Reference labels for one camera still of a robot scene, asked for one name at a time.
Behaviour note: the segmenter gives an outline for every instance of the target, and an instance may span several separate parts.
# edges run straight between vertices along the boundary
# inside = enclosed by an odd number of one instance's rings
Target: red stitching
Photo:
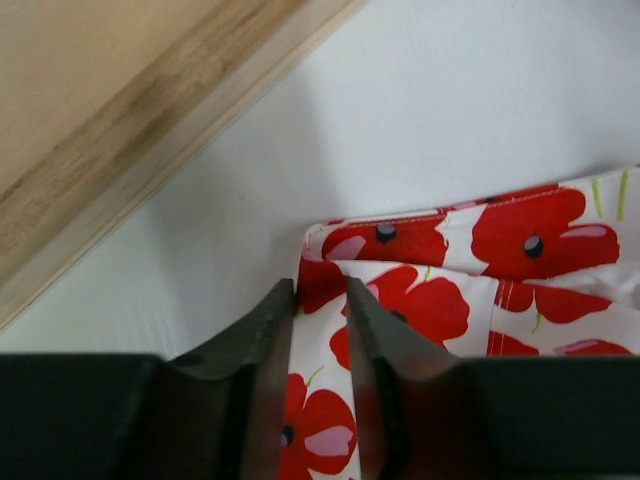
[[[637,175],[640,170],[638,168],[635,167],[630,167],[628,169],[623,169],[623,170],[629,170],[629,176],[631,175]],[[541,197],[548,197],[550,195],[557,195],[558,193],[562,192],[563,190],[566,190],[567,188],[576,188],[576,187],[581,187],[581,186],[586,186],[586,185],[590,185],[591,184],[591,180],[593,178],[597,178],[600,181],[607,181],[610,180],[614,177],[618,177],[621,172],[623,170],[616,170],[614,173],[610,173],[608,175],[602,176],[602,177],[598,177],[598,176],[594,176],[594,177],[589,177],[588,180],[583,180],[580,182],[575,182],[572,184],[565,184],[565,185],[559,185],[557,189],[555,190],[551,190],[548,192],[542,192],[542,193],[536,193],[533,195],[528,195],[526,197],[521,197],[521,198],[515,198],[513,200],[504,200],[502,202],[496,202],[496,203],[489,203],[489,204],[485,204],[485,208],[497,208],[497,207],[503,207],[505,205],[511,205],[514,203],[519,203],[519,202],[527,202],[529,200],[534,200],[536,198],[541,198]],[[437,219],[442,219],[445,218],[447,216],[447,214],[437,214],[437,215],[429,215],[426,217],[418,217],[418,218],[407,218],[407,219],[402,219],[399,218],[397,220],[393,220],[393,219],[387,219],[387,220],[372,220],[369,223],[358,223],[357,225],[354,224],[347,224],[344,226],[341,226],[339,228],[337,228],[336,230],[341,230],[341,229],[346,229],[346,228],[360,228],[360,227],[375,227],[377,225],[380,224],[391,224],[391,225],[403,225],[403,224],[409,224],[409,223],[421,223],[421,222],[427,222],[430,220],[437,220]]]

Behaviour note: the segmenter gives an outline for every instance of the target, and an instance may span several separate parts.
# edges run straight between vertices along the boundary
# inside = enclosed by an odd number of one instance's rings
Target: fabric
[[[281,480],[359,479],[348,276],[460,356],[640,352],[640,168],[312,227],[298,270]]]

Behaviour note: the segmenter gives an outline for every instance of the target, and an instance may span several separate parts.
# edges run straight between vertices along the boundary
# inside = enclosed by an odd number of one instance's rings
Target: green stem
[[[620,177],[620,189],[618,190],[618,220],[624,218],[624,204],[627,197],[627,183],[629,183],[629,170],[624,170]]]
[[[602,218],[602,203],[600,201],[600,188],[598,187],[597,178],[591,180],[591,189],[593,190],[593,201],[596,204],[596,212],[598,213],[598,216]]]
[[[536,330],[540,328],[540,325],[542,325],[542,314],[538,312],[536,313],[536,326],[533,327],[533,330],[531,330],[531,333],[536,333]]]
[[[307,383],[305,383],[305,385],[307,386],[307,388],[309,388],[311,386],[311,382],[313,382],[313,379],[316,378],[316,375],[320,373],[320,371],[324,368],[324,365],[322,365],[318,370],[316,370],[315,372],[313,372],[311,374],[311,376],[309,377],[309,380],[307,380]]]

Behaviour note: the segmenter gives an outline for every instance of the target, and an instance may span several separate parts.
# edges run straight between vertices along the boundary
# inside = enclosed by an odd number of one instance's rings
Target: flower center
[[[382,223],[376,226],[376,240],[378,240],[383,245],[387,242],[390,242],[397,236],[398,232],[396,232],[396,227],[394,227],[390,223]]]
[[[524,254],[529,258],[538,258],[544,250],[544,242],[537,235],[531,235],[524,242]]]
[[[293,427],[291,425],[285,425],[282,427],[282,435],[280,436],[280,446],[288,447],[293,443]]]
[[[400,320],[402,323],[407,323],[407,317],[405,317],[404,315],[402,315],[399,311],[394,310],[393,312],[391,312],[391,315],[393,315],[394,317],[396,317],[398,320]]]

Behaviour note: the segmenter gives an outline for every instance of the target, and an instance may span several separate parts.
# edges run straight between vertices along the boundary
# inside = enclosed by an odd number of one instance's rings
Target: pink petal highlight
[[[601,225],[585,225],[584,227],[574,227],[560,235],[560,238],[569,237],[604,237],[607,229]]]
[[[326,258],[327,260],[355,260],[366,243],[365,238],[360,235],[347,238],[327,253]]]
[[[566,355],[567,353],[573,352],[574,350],[580,350],[581,348],[592,347],[593,345],[597,345],[597,340],[581,340],[576,343],[572,343],[571,345],[564,345],[562,347],[554,348],[553,353],[558,355]]]
[[[336,425],[304,439],[304,446],[320,457],[341,457],[349,455],[349,442],[353,432],[347,427]]]

